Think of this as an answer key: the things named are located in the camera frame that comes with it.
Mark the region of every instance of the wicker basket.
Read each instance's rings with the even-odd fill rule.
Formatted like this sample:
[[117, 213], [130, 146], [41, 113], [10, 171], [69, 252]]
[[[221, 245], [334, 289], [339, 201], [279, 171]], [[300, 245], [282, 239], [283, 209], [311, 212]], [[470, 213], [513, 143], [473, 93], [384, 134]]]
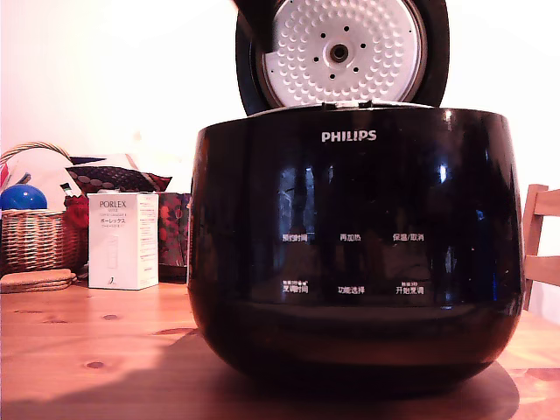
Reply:
[[[21, 151], [61, 148], [49, 143], [27, 143], [6, 151], [0, 164]], [[65, 212], [50, 210], [5, 210], [2, 212], [2, 275], [34, 270], [78, 270], [88, 262], [88, 230], [77, 228]]]

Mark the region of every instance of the blue ball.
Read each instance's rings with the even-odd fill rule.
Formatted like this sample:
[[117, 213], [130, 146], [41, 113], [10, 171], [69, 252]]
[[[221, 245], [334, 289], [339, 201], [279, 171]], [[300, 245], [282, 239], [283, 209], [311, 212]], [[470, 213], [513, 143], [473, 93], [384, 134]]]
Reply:
[[6, 188], [0, 196], [3, 210], [39, 210], [46, 208], [45, 195], [34, 186], [19, 184]]

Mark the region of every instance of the wood grain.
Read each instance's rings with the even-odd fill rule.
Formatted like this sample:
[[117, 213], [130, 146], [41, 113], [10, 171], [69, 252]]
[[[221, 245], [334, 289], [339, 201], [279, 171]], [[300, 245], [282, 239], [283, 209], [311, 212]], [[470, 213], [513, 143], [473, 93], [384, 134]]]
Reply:
[[560, 216], [560, 190], [546, 190], [539, 190], [536, 195], [535, 214]]
[[560, 256], [527, 255], [525, 276], [537, 282], [560, 286]]
[[[528, 186], [527, 199], [525, 200], [525, 210], [523, 212], [523, 240], [525, 241], [525, 254], [536, 256], [539, 252], [541, 241], [541, 231], [543, 230], [543, 217], [535, 214], [536, 198], [539, 193], [547, 191], [546, 185], [531, 184]], [[529, 309], [531, 290], [533, 289], [533, 279], [526, 280], [525, 299], [523, 309]]]
[[2, 419], [558, 419], [560, 327], [528, 312], [498, 362], [443, 395], [256, 386], [198, 335], [184, 284], [2, 297]]

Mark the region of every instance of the inner lid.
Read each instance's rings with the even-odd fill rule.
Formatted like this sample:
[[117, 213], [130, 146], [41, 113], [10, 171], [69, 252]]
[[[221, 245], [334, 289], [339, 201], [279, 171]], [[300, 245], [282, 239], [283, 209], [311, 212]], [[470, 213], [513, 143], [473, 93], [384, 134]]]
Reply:
[[284, 0], [273, 47], [257, 64], [265, 94], [281, 107], [406, 102], [427, 53], [422, 19], [408, 0]]

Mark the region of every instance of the cork coaster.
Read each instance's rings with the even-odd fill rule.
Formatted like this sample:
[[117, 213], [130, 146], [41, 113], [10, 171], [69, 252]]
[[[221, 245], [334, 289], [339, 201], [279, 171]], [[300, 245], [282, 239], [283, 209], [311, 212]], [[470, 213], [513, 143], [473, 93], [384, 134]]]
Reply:
[[76, 280], [69, 269], [49, 269], [27, 273], [8, 274], [0, 279], [0, 292], [58, 291]]

